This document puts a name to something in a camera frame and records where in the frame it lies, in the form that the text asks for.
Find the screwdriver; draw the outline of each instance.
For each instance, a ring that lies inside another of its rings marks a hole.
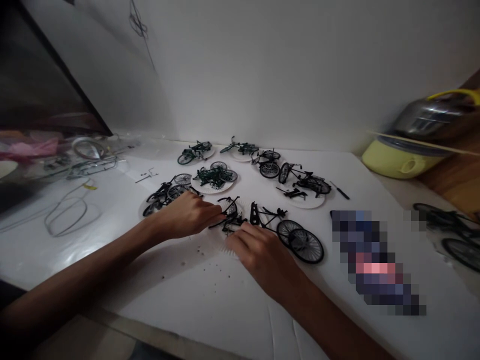
[[[338,190],[338,192],[339,192],[340,194],[343,195],[343,197],[344,197],[345,199],[350,200],[350,198],[348,197],[348,195],[347,195],[346,193],[344,193],[341,188],[339,188],[337,185],[335,185],[335,184],[334,184],[333,182],[331,182],[331,181],[330,181],[330,183],[335,187],[335,189]]]

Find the hand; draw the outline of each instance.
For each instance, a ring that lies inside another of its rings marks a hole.
[[[261,288],[280,305],[295,302],[313,285],[270,230],[244,222],[226,239]]]
[[[184,192],[161,211],[148,217],[157,243],[198,234],[211,224],[225,219],[222,207],[203,201],[190,191]]]

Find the miniature bicycle model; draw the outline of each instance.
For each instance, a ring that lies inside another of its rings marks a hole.
[[[184,149],[182,151],[181,155],[177,159],[177,162],[180,165],[186,165],[190,163],[193,159],[206,160],[203,154],[209,151],[211,148],[212,143],[210,141],[200,142],[197,140],[196,145],[188,146],[188,149]]]
[[[293,187],[299,186],[301,188],[309,189],[315,192],[315,197],[318,198],[320,195],[326,195],[330,191],[332,191],[332,187],[325,182],[323,177],[315,176],[311,171],[300,171],[294,169],[294,167],[300,167],[302,170],[302,165],[294,164],[294,163],[284,163],[281,166],[280,174],[278,175],[278,182],[280,184],[285,184],[287,181],[290,173],[294,173],[293,175],[298,179],[297,182],[292,184]]]
[[[230,203],[230,205],[228,205],[228,207],[221,212],[223,215],[226,216],[226,218],[216,223],[215,225],[209,226],[208,228],[211,229],[219,225],[222,225],[221,230],[224,233],[227,233],[228,235],[235,231],[235,229],[232,226],[240,227],[244,222],[248,221],[246,218],[242,218],[242,213],[241,212],[239,213],[238,211],[237,204],[235,202],[239,198],[240,196],[237,196],[234,200],[232,200],[232,198],[229,196],[229,197],[222,197],[221,199],[218,199],[217,200],[218,203],[223,200],[226,200],[227,202]]]
[[[252,155],[254,152],[259,150],[259,147],[255,146],[255,144],[249,144],[248,142],[244,142],[244,143],[235,142],[234,137],[235,136],[231,137],[230,145],[220,150],[220,154],[226,153],[227,151],[233,148],[238,148],[238,152],[241,153],[242,155],[245,155],[245,154]]]
[[[480,229],[472,229],[464,221],[480,225],[456,211],[443,211],[435,206],[414,203],[413,208],[420,212],[420,220],[426,221],[429,229],[454,233],[460,239],[444,238],[441,244],[459,263],[480,273]]]
[[[280,166],[277,164],[277,160],[280,159],[280,154],[273,150],[265,150],[262,153],[256,153],[256,158],[252,155],[250,164],[260,165],[260,174],[267,179],[276,178],[280,172]]]
[[[262,207],[263,211],[259,211],[255,202],[250,207],[250,224],[261,226],[277,234],[283,245],[289,248],[293,254],[301,261],[307,264],[318,264],[324,258],[324,248],[320,240],[310,231],[305,230],[299,223],[292,220],[283,220],[287,211],[278,208],[275,212]],[[262,223],[259,214],[272,216],[267,223]],[[280,222],[276,226],[276,230],[268,227],[274,219],[278,218]]]
[[[233,183],[238,177],[235,171],[227,169],[226,163],[216,161],[210,165],[210,169],[202,167],[197,170],[193,179],[200,181],[200,186],[210,184],[212,189],[221,189],[225,183]]]
[[[203,197],[203,195],[190,186],[191,178],[192,176],[190,174],[183,173],[175,175],[169,182],[163,182],[160,188],[146,200],[149,205],[143,211],[142,215],[146,218],[156,213],[186,191],[193,191],[198,196]]]

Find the yellow handle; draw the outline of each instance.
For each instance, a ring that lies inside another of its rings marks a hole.
[[[455,89],[455,90],[449,90],[449,91],[444,91],[444,92],[439,92],[438,94],[431,95],[427,97],[427,100],[433,100],[435,98],[441,97],[443,95],[447,94],[464,94],[468,95],[473,99],[473,104],[475,106],[480,105],[480,94],[476,91],[473,90],[467,90],[467,89]]]
[[[414,155],[413,158],[403,163],[399,171],[402,174],[414,173],[415,175],[418,175],[422,172],[424,167],[425,167],[425,160],[423,159],[423,157],[419,155]]]

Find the stainless steel pot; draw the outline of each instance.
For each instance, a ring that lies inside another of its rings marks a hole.
[[[455,89],[411,102],[400,113],[391,130],[417,140],[440,140],[464,134],[478,122],[468,116],[476,110],[473,105],[452,101],[432,101],[446,94],[460,93],[472,97],[480,105],[480,94],[467,89]]]

